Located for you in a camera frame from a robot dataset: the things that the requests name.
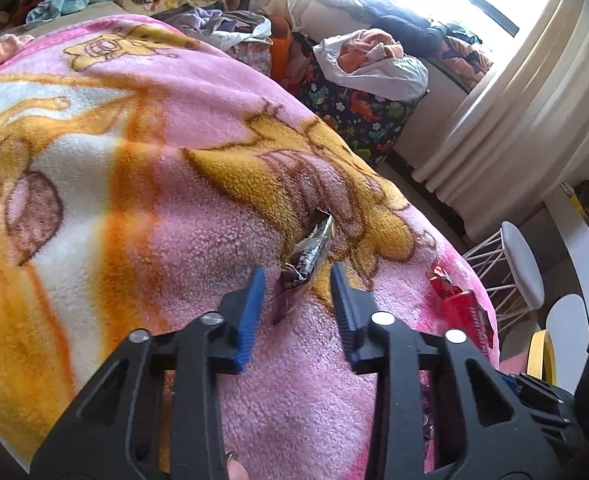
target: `dinosaur print bag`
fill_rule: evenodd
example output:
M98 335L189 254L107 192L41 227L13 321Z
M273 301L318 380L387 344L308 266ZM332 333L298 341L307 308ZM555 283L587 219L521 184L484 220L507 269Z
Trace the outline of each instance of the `dinosaur print bag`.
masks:
M371 168L385 160L423 99L422 96L410 103L390 101L339 86L325 78L314 56L311 56L297 97L343 137L350 149Z

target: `white table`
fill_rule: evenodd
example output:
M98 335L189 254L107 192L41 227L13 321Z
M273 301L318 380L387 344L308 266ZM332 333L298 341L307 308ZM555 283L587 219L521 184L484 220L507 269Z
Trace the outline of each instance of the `white table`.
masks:
M589 323L589 227L559 187L545 199L577 272Z

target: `blanket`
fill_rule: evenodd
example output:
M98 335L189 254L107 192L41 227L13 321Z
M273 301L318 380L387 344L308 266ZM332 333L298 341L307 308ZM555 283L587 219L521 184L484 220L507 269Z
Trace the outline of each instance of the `blanket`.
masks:
M329 258L273 326L280 268L316 207L337 222ZM443 333L425 276L439 261L496 332L477 277L398 188L214 47L121 15L37 38L0 66L0 439L25 467L127 333L182 328L259 265L253 360L218 378L226 450L255 480L360 480L375 377L354 376L341 352L338 261L380 309Z

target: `blue rubber grip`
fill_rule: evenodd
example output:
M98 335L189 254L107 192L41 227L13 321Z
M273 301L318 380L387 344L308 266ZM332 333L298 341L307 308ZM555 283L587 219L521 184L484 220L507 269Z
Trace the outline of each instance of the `blue rubber grip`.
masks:
M257 267L245 288L246 304L239 322L239 350L234 358L234 365L239 373L245 369L252 357L265 289L266 277L263 269Z
M353 365L357 361L355 351L359 326L354 315L354 304L351 299L352 288L348 285L342 263L332 266L330 290L332 292L335 316L337 317L338 332L343 344L343 354L346 360Z

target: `silver screw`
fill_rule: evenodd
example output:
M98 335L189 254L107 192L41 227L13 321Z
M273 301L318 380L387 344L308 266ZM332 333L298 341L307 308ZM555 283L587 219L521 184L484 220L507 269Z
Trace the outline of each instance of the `silver screw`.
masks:
M131 343L143 343L144 341L150 339L150 332L143 330L143 328L139 328L133 332L130 332L128 339Z
M223 316L218 312L208 312L201 316L201 323L204 325L218 325L219 323L223 323Z
M372 320L377 325L391 325L394 323L394 316L389 312L375 312L372 314Z
M448 332L445 333L445 338L450 342L450 343L465 343L468 336L465 335L465 332L463 332L463 330L459 330L458 328L453 328L452 330L448 330Z

